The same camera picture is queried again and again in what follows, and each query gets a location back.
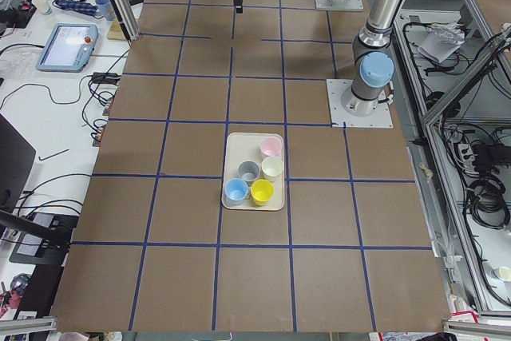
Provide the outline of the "yellow plastic cup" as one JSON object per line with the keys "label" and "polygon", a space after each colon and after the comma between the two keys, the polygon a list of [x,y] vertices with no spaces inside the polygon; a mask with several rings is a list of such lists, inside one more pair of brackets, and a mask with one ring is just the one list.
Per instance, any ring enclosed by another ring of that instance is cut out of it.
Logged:
{"label": "yellow plastic cup", "polygon": [[255,181],[250,188],[252,200],[256,206],[266,205],[274,195],[273,184],[265,179]]}

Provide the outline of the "pink plastic cup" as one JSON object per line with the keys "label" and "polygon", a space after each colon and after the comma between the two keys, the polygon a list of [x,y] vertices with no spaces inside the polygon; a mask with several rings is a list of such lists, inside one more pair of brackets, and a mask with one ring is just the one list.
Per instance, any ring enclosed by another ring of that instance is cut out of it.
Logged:
{"label": "pink plastic cup", "polygon": [[262,158],[279,157],[282,152],[282,148],[282,142],[278,137],[266,137],[259,145]]}

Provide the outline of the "cream white plastic cup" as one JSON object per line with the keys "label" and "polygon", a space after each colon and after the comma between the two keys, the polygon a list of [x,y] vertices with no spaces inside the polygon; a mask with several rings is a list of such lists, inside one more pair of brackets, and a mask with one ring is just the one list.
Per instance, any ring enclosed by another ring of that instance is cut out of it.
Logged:
{"label": "cream white plastic cup", "polygon": [[279,157],[266,157],[262,161],[261,169],[265,180],[275,182],[282,176],[284,164]]}

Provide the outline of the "grey plastic cup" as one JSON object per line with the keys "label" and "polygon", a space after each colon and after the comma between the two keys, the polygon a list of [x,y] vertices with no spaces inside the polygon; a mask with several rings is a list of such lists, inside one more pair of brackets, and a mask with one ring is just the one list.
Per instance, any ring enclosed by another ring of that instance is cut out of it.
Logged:
{"label": "grey plastic cup", "polygon": [[250,184],[259,179],[260,166],[254,161],[244,161],[238,166],[237,172],[240,179]]}

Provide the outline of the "white paper cup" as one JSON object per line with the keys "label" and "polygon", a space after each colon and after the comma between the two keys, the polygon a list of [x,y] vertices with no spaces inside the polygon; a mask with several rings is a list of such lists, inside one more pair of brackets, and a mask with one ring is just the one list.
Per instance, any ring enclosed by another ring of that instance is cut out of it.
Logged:
{"label": "white paper cup", "polygon": [[53,13],[49,0],[32,0],[32,4],[39,14],[48,16]]}

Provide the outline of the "crumpled white paper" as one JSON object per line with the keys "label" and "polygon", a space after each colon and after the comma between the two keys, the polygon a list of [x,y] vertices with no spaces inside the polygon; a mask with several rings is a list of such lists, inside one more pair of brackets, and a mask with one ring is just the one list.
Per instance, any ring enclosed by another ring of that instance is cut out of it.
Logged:
{"label": "crumpled white paper", "polygon": [[418,46],[418,52],[434,63],[443,63],[465,42],[465,32],[456,22],[432,23],[426,29],[429,34]]}

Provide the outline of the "cream plastic tray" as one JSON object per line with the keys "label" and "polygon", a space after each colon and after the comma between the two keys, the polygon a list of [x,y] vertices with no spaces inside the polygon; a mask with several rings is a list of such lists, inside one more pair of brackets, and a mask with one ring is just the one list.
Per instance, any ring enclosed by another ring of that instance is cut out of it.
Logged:
{"label": "cream plastic tray", "polygon": [[285,200],[283,138],[274,133],[229,134],[224,159],[223,206],[278,211]]}

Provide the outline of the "black monitor stand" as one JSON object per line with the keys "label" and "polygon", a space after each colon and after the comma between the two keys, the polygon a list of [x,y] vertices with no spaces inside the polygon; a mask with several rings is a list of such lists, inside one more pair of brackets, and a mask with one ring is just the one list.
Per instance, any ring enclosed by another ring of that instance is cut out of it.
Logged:
{"label": "black monitor stand", "polygon": [[10,262],[61,265],[78,217],[30,208],[22,212],[25,190],[36,156],[35,148],[1,118],[1,229],[20,234],[14,241]]}

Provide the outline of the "blue teach pendant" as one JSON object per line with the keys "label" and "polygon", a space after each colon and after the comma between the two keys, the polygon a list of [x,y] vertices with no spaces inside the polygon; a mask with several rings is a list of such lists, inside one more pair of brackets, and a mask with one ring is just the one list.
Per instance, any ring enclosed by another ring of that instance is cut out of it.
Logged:
{"label": "blue teach pendant", "polygon": [[81,72],[87,65],[98,38],[93,24],[58,23],[35,65],[43,72]]}

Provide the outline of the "aluminium cage frame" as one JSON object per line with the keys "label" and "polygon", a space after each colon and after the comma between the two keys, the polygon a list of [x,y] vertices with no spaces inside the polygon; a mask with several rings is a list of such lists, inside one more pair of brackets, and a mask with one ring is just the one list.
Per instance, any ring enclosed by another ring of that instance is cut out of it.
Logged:
{"label": "aluminium cage frame", "polygon": [[[418,46],[432,23],[465,42],[443,63]],[[510,166],[475,170],[475,144],[510,147],[510,0],[406,0],[394,23],[407,134],[459,337],[510,337]]]}

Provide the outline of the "blue cup on desk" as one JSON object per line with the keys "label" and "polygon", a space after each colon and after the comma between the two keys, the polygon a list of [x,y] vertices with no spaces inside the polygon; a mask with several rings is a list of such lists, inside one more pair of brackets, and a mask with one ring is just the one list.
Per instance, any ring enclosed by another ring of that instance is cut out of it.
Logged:
{"label": "blue cup on desk", "polygon": [[107,21],[111,22],[115,19],[115,12],[110,0],[95,0],[95,5]]}

